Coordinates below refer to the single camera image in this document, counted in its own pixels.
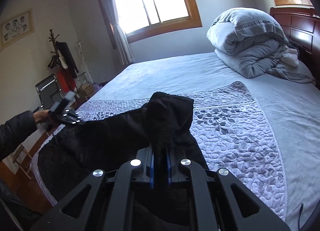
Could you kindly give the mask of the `left forearm black sleeve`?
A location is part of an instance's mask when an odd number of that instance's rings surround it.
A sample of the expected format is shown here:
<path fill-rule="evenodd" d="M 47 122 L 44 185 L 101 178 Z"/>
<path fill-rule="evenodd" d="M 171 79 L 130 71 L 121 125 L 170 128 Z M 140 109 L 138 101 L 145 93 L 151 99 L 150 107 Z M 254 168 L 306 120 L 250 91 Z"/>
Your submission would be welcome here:
<path fill-rule="evenodd" d="M 25 111 L 2 124 L 0 128 L 1 161 L 12 154 L 36 130 L 32 111 Z"/>

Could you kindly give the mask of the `person's left hand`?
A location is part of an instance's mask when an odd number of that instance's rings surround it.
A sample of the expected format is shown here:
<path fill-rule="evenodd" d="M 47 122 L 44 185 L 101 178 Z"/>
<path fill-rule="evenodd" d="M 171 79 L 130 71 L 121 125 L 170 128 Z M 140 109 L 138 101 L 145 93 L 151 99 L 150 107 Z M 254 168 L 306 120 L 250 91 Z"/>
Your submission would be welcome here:
<path fill-rule="evenodd" d="M 33 119 L 35 124 L 45 123 L 45 122 L 53 122 L 54 120 L 49 114 L 49 110 L 36 111 L 33 113 Z"/>

